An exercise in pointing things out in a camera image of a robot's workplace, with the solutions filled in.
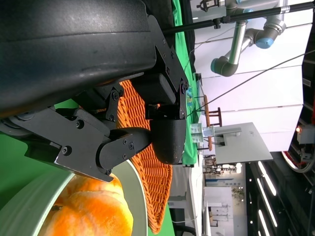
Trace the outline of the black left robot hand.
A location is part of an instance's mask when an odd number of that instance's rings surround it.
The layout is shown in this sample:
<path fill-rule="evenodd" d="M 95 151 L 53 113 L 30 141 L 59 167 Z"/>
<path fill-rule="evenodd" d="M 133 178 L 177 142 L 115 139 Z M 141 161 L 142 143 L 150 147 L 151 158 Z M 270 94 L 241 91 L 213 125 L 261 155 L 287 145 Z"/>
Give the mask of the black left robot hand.
<path fill-rule="evenodd" d="M 29 158 L 106 182 L 148 146 L 175 165 L 188 85 L 140 0 L 0 3 L 0 131 Z"/>

